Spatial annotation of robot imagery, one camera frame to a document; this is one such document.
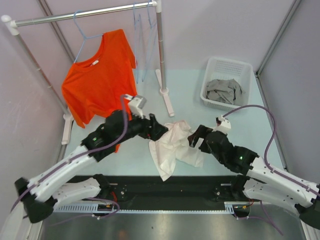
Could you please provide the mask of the white t shirt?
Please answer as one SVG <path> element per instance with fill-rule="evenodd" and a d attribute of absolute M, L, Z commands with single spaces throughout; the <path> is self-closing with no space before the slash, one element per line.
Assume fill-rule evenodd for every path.
<path fill-rule="evenodd" d="M 148 143 L 153 162 L 162 181 L 168 180 L 174 173 L 176 161 L 181 161 L 195 168 L 204 164 L 204 154 L 190 147 L 188 137 L 194 132 L 185 120 L 165 123 L 168 131 L 157 141 Z"/>

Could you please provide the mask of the grey t shirt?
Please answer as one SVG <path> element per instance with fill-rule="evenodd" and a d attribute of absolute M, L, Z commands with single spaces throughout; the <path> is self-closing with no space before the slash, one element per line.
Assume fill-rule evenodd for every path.
<path fill-rule="evenodd" d="M 235 106 L 242 106 L 245 103 L 245 93 L 235 79 L 213 79 L 204 88 L 206 99 Z"/>

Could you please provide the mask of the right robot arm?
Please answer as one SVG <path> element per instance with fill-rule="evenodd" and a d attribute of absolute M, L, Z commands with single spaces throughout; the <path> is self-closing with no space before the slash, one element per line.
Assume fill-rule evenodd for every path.
<path fill-rule="evenodd" d="M 229 122 L 219 121 L 209 128 L 200 125 L 188 136 L 189 146 L 213 155 L 217 161 L 237 174 L 230 188 L 231 196 L 259 200 L 298 215 L 305 224 L 320 228 L 320 186 L 299 178 L 271 164 L 256 152 L 233 145 L 228 140 Z"/>

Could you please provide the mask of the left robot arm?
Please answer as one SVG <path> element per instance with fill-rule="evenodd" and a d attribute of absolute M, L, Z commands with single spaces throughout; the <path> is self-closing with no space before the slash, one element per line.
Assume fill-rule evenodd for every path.
<path fill-rule="evenodd" d="M 152 113 L 146 118 L 129 117 L 121 110 L 114 111 L 69 156 L 32 179 L 21 177 L 15 181 L 19 201 L 23 203 L 28 219 L 33 224 L 38 223 L 55 209 L 80 200 L 113 200 L 110 183 L 102 174 L 81 182 L 69 181 L 79 171 L 115 153 L 117 145 L 135 136 L 157 141 L 168 130 Z"/>

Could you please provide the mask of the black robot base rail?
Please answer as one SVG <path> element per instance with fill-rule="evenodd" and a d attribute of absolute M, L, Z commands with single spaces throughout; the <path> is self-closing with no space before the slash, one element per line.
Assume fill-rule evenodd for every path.
<path fill-rule="evenodd" d="M 232 190 L 236 176 L 103 176 L 98 198 L 116 201 L 128 211 L 215 211 L 225 202 L 252 203 Z"/>

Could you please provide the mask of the blue wire hanger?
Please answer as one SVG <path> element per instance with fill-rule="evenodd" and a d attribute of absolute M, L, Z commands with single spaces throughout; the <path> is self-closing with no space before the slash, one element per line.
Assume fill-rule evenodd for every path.
<path fill-rule="evenodd" d="M 151 66 L 151 60 L 156 44 L 156 25 L 157 25 L 157 20 L 156 17 L 152 18 L 151 17 L 151 8 L 153 7 L 153 1 L 149 0 L 148 1 L 148 6 L 147 6 L 147 17 L 148 17 L 148 24 L 149 24 L 149 33 L 148 33 L 148 41 L 147 41 L 147 49 L 146 49 L 146 55 L 145 55 L 145 66 L 143 70 L 143 75 L 141 78 L 141 81 L 144 82 L 147 77 L 147 71 L 149 70 Z"/>

